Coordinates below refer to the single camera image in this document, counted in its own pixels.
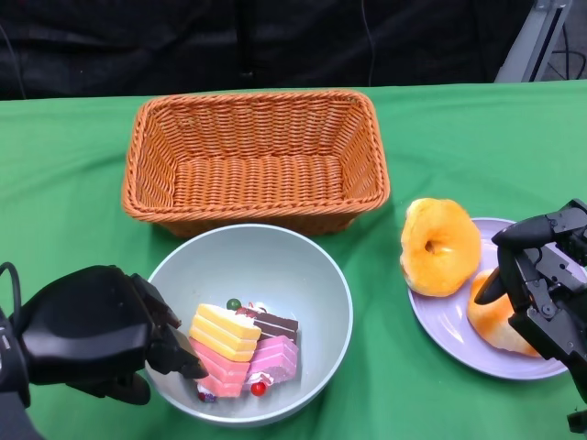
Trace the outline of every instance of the black backdrop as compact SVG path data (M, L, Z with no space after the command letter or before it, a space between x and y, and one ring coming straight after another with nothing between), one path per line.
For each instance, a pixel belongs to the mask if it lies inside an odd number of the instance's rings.
M533 0L364 3L372 85L407 85L492 82ZM0 0L0 25L28 97L361 86L371 62L361 0ZM0 99L19 96L0 39Z

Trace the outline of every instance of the yellow cake slice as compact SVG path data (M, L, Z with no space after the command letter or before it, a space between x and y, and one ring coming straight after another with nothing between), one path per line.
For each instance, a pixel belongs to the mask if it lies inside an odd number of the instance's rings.
M190 336L232 361L249 361L260 337L254 319L217 305L200 304L190 328Z

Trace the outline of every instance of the purple plate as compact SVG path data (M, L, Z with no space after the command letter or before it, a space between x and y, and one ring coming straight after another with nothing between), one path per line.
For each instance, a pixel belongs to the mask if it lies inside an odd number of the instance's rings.
M491 238L513 222L499 218L473 218L473 222L482 235L482 259L478 272L494 269L497 267L497 246ZM570 262L568 269L576 277L587 281L585 271L579 265ZM467 319L470 281L448 298L422 296L410 289L408 294L415 316L430 337L451 356L473 369L511 380L544 379L567 370L555 359L527 357L494 348L477 335Z

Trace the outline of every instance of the green tablecloth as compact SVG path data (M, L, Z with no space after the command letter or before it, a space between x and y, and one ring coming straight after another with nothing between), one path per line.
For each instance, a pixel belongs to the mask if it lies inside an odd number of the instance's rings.
M364 92L381 121L392 198L347 232L316 239L344 271L355 307L349 352L326 390L284 422L237 432L158 395L133 407L64 385L31 387L29 414L49 440L571 437L565 416L584 404L570 377L502 381L453 360L416 321L398 257L404 210L418 197L514 220L587 199L587 82ZM17 265L25 299L93 264L148 277L178 246L120 207L144 101L0 103L0 255ZM11 311L7 277L0 292Z

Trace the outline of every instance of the cable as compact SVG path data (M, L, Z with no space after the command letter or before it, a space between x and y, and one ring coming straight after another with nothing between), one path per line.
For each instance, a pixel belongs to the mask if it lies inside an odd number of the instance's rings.
M562 76L562 74L560 74L560 72L557 71L552 64L549 63L548 66L549 66L550 69L552 69L561 78L561 80L567 81L567 79L564 76Z
M567 73L567 80L569 80L569 37L567 36L567 25L564 23L562 24L562 37L565 39L565 59L567 62L565 70Z
M20 75L20 68L17 61L17 56L15 52L12 50L12 44L10 44L10 38L4 31L2 25L0 25L0 33L4 36L4 40L6 41L6 45L8 47L8 51L10 52L10 56L12 57L12 65L15 68L15 74L17 75L18 80L18 87L20 88L20 94L22 95L22 99L27 99L27 94L25 93L25 85L22 83L22 77Z
M19 337L19 326L22 324L20 321L20 308L22 306L22 300L20 298L20 278L18 277L17 268L15 268L14 264L6 262L0 265L0 275L2 275L6 269L8 269L10 278L12 278L12 297L15 302L15 310L12 313L12 326L15 336Z
M552 53L553 54L556 54L556 53L566 53L566 50L553 50ZM586 67L585 64L587 64L587 56L585 56L584 53L579 52L577 50L569 50L569 54L570 55L577 55L578 57L581 58L581 68L579 69L579 74L575 77L575 80L579 80L581 78L581 76L583 75L583 72L585 72L585 67ZM563 77L560 73L559 73L559 76L563 80L566 80L566 78Z
M371 66L369 67L369 77L367 79L367 85L371 87L373 70L375 69L375 43L373 42L373 38L371 38L371 32L369 31L369 25L367 24L367 16L365 15L365 0L360 0L360 11L362 13L365 32L367 33L367 40L369 41L369 48L371 49Z

